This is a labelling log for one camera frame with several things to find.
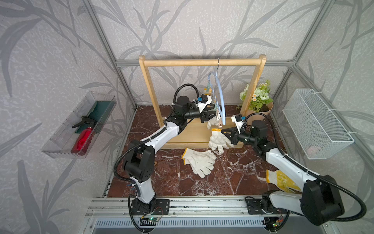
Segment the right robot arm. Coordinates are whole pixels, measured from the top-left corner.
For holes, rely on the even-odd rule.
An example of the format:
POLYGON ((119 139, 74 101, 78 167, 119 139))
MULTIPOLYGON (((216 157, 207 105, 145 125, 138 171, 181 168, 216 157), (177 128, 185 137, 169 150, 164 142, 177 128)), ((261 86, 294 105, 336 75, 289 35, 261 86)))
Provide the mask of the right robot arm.
POLYGON ((367 206, 360 197, 337 185, 331 176, 319 175, 292 159, 282 151, 278 141, 270 142, 264 121, 253 121, 248 131, 246 129, 248 117, 238 114, 232 116, 231 119, 235 127, 221 131, 231 144, 236 145, 242 142, 252 146, 261 159, 278 168, 301 190, 298 194, 282 191, 267 192, 263 195, 267 206, 302 215, 316 226, 328 221, 355 221, 366 215, 367 206), (360 205, 360 211, 357 214, 344 217, 345 208, 341 192, 352 197, 360 205))

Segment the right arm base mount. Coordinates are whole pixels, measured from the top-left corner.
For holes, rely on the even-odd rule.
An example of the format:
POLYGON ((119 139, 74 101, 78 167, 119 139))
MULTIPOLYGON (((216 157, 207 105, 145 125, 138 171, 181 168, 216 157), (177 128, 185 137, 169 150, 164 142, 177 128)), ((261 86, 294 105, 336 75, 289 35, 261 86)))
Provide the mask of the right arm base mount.
POLYGON ((268 199, 244 198, 249 215, 286 215, 287 210, 273 207, 268 199))

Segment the blue wavy clip hanger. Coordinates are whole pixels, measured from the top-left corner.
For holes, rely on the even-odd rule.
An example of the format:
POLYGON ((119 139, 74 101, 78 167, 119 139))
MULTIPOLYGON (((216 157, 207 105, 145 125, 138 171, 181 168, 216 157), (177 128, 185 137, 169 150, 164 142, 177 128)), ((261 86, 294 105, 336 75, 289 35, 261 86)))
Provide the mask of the blue wavy clip hanger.
POLYGON ((221 83, 218 78, 220 59, 218 58, 217 60, 216 71, 210 72, 207 77, 207 92, 212 97, 214 109, 216 110, 218 127, 222 128, 226 124, 226 109, 221 83))

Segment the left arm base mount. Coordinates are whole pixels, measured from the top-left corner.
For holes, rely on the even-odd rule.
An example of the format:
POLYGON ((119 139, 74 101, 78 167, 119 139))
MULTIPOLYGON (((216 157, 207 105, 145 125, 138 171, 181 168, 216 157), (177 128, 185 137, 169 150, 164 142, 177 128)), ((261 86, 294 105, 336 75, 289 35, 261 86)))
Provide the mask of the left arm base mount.
POLYGON ((169 208, 169 199, 153 199, 150 203, 143 203, 139 199, 134 199, 130 205, 132 215, 146 215, 150 213, 168 215, 169 208))

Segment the white glove with yellow cuff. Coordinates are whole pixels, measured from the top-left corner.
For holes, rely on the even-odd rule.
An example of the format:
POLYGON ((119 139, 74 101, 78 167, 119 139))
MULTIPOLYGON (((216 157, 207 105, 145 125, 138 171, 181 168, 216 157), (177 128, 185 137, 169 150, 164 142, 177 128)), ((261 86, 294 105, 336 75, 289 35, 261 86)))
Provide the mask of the white glove with yellow cuff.
POLYGON ((184 165, 190 165, 193 173, 200 178, 210 175, 216 159, 217 157, 210 150, 199 152, 186 148, 182 155, 184 165))

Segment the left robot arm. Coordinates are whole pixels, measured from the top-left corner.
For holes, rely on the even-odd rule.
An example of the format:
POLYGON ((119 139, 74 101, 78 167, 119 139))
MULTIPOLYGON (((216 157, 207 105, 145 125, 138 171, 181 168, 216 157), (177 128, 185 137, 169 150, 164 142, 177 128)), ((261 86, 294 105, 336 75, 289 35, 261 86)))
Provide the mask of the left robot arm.
POLYGON ((115 162, 114 176, 132 184, 141 204, 155 203, 156 195, 152 187, 151 175, 154 171, 155 154, 169 140, 183 132, 190 121, 200 119, 208 122, 216 116, 212 97, 199 94, 195 85, 187 83, 174 93, 173 107, 162 127, 141 141, 132 141, 125 153, 115 162))

